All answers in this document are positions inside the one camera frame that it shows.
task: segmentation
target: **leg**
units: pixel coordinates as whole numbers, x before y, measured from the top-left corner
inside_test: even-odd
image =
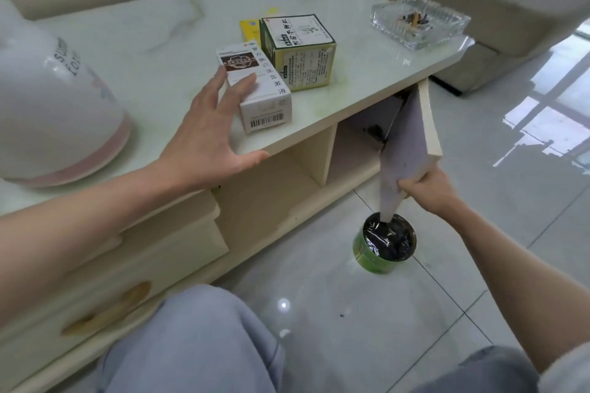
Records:
[[[167,299],[99,362],[99,392],[276,392],[284,352],[230,292],[199,285]]]
[[[489,346],[469,356],[450,373],[414,393],[537,393],[539,374],[526,355],[507,346]]]

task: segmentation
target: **white pitcher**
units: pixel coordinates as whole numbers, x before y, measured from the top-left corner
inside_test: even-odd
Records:
[[[130,131],[80,55],[0,0],[0,178],[28,187],[77,180],[112,160]]]

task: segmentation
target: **green can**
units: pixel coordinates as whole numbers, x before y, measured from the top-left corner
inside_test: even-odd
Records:
[[[352,250],[358,263],[373,273],[388,273],[416,251],[416,233],[409,222],[394,214],[389,223],[379,213],[367,218],[355,237]]]

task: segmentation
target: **gold handle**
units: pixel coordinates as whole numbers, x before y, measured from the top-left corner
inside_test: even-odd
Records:
[[[141,303],[151,289],[151,282],[142,282],[125,292],[117,302],[106,311],[91,313],[66,326],[63,336],[83,336],[94,333],[124,317],[130,310]]]

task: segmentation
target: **glass ashtray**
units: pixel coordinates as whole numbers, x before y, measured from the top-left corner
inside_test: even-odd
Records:
[[[396,0],[373,5],[373,26],[411,50],[440,44],[465,31],[471,17],[432,0]]]

